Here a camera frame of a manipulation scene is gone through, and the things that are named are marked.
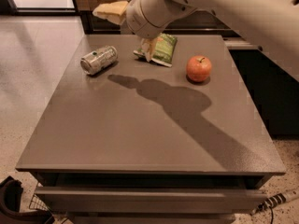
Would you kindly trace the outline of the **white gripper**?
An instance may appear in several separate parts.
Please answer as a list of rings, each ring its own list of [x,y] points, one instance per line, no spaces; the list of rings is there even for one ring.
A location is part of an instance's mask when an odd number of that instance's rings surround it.
[[[129,29],[141,40],[141,50],[147,62],[158,57],[157,45],[160,37],[156,37],[172,21],[187,14],[187,8],[172,0],[132,0],[100,4],[93,15],[116,25],[125,21]]]

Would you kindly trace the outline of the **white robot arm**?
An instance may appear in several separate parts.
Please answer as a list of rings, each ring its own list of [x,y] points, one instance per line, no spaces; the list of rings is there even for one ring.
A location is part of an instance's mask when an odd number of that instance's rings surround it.
[[[153,39],[166,26],[202,9],[299,80],[299,0],[131,0],[101,4],[93,15]]]

